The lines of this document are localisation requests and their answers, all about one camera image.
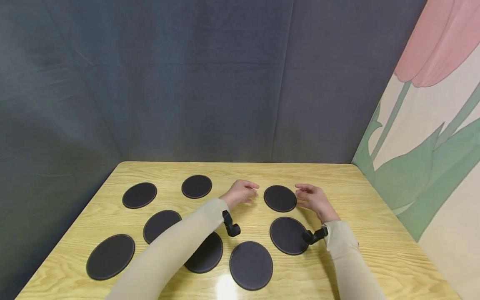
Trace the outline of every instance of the dark gray curtain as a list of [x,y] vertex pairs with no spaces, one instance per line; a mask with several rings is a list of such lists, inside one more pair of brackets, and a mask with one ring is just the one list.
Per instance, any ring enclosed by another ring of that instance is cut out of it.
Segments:
[[39,1],[0,2],[0,299],[11,299],[121,157]]
[[0,1],[0,295],[123,160],[348,163],[418,0]]

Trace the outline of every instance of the wood grain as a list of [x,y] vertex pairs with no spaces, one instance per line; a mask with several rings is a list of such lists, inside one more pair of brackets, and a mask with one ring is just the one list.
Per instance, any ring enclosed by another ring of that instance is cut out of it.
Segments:
[[[181,184],[193,174],[207,175],[213,182],[212,191],[202,199],[187,199],[181,193]],[[260,185],[256,201],[232,212],[241,234],[231,238],[223,226],[217,229],[224,243],[219,265],[205,274],[182,267],[161,299],[338,299],[335,271],[323,241],[302,255],[290,256],[270,240],[270,225],[280,216],[293,217],[312,231],[320,227],[311,211],[297,207],[278,213],[263,201],[267,187],[279,184],[295,190],[298,182],[324,189],[338,214],[350,223],[364,259],[388,299],[459,299],[354,165],[187,162],[119,164],[17,299],[103,299],[119,276],[105,281],[88,277],[85,264],[96,245],[114,234],[128,234],[136,243],[135,259],[147,247],[143,227],[149,217],[165,209],[185,217],[209,197],[227,191],[236,179]],[[124,207],[123,194],[140,182],[156,185],[156,198],[140,209]],[[233,248],[246,240],[264,245],[274,262],[272,280],[259,291],[243,290],[229,272]]]

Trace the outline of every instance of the beige sleeve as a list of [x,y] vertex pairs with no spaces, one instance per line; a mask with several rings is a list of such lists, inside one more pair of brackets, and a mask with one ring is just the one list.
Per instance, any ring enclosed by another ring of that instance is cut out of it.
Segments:
[[159,235],[125,270],[108,300],[157,300],[165,285],[220,224],[227,204],[218,198]]
[[335,265],[336,281],[341,300],[383,300],[385,295],[365,264],[359,244],[348,223],[325,223],[327,250]]

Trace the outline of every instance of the black round coaster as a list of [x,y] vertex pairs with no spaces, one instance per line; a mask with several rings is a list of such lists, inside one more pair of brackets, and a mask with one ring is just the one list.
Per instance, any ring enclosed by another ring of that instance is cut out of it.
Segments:
[[264,199],[268,207],[281,213],[289,212],[297,205],[295,194],[281,185],[272,185],[266,189]]
[[87,260],[87,274],[96,280],[112,278],[132,260],[135,242],[126,234],[117,234],[101,242]]
[[270,226],[270,238],[281,252],[299,255],[308,248],[308,244],[301,237],[305,231],[307,229],[299,221],[289,216],[282,216],[273,221]]
[[212,181],[205,175],[190,176],[181,185],[181,192],[192,199],[205,197],[211,190]]
[[232,251],[230,273],[233,280],[242,288],[261,289],[272,278],[272,257],[261,244],[254,241],[243,242]]
[[181,216],[173,210],[162,210],[148,219],[144,226],[144,239],[147,244],[153,242],[160,234],[173,224],[180,222]]
[[222,254],[222,239],[216,232],[212,232],[187,260],[185,267],[194,273],[206,273],[216,267]]
[[128,208],[140,208],[149,204],[156,196],[156,187],[152,183],[143,182],[129,188],[123,194],[122,202]]

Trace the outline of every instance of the hand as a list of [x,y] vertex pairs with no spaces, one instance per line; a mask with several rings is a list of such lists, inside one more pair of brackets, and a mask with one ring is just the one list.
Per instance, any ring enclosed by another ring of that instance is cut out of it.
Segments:
[[220,199],[225,201],[225,203],[228,205],[228,208],[232,210],[241,202],[252,202],[250,198],[253,198],[257,195],[256,189],[259,187],[260,186],[256,183],[239,179],[232,184],[228,192],[220,196]]
[[313,210],[322,224],[340,220],[340,217],[321,188],[304,183],[297,183],[295,186],[300,189],[295,192],[297,198],[301,200],[297,203],[298,206]]

